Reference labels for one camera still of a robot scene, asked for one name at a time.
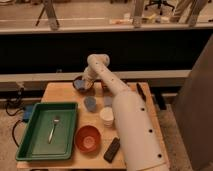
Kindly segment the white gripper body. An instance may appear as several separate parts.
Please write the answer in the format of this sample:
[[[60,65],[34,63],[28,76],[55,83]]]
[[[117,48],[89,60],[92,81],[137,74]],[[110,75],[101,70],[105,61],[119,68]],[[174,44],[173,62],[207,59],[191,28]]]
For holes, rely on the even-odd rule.
[[[97,77],[97,73],[91,67],[85,68],[83,72],[83,80],[86,82],[87,85],[92,85]]]

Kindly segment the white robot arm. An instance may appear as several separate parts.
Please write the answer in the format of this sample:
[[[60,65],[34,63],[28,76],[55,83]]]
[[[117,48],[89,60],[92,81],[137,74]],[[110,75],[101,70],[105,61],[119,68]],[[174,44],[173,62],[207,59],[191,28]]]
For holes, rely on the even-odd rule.
[[[169,171],[144,100],[107,66],[106,54],[91,54],[83,80],[86,88],[99,77],[114,95],[112,109],[127,171]]]

